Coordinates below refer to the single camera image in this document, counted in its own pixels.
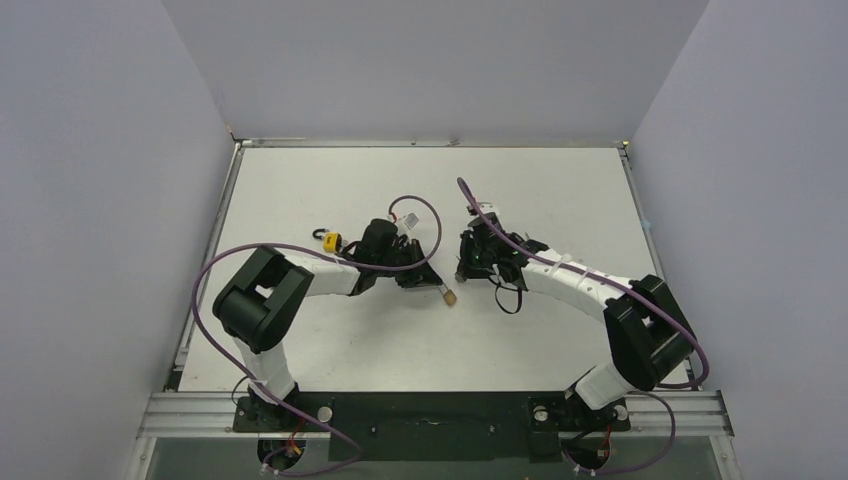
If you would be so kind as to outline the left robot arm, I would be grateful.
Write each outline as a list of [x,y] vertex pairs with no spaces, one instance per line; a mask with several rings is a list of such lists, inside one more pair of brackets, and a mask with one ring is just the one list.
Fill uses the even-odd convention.
[[432,287],[452,306],[455,294],[425,262],[420,242],[410,231],[413,214],[399,220],[374,219],[358,241],[339,250],[339,262],[286,256],[275,248],[257,248],[218,294],[213,314],[221,322],[254,378],[243,410],[272,430],[295,425],[298,385],[289,369],[283,338],[305,298],[356,296],[381,278],[402,289]]

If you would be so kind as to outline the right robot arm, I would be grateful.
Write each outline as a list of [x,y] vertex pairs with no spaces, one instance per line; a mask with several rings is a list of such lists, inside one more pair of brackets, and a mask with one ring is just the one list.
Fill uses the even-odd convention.
[[652,274],[628,279],[596,273],[543,242],[516,233],[499,236],[477,224],[460,235],[457,275],[549,296],[605,328],[610,360],[564,392],[565,416],[578,427],[617,418],[616,402],[660,386],[694,351],[691,326],[668,285]]

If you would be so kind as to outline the yellow padlock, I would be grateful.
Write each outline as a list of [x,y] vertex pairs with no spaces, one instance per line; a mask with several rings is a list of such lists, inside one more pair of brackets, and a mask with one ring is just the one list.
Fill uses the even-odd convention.
[[322,249],[331,254],[340,253],[346,245],[346,242],[339,232],[330,231],[326,228],[318,228],[312,232],[312,237],[319,240]]

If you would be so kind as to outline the brass padlock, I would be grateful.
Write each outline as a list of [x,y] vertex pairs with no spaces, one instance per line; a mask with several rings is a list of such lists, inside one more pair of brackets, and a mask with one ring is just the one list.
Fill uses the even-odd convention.
[[450,288],[448,288],[446,285],[444,285],[444,284],[438,285],[437,290],[441,294],[442,300],[444,301],[444,303],[447,306],[453,307],[456,304],[456,302],[457,302],[456,294]]

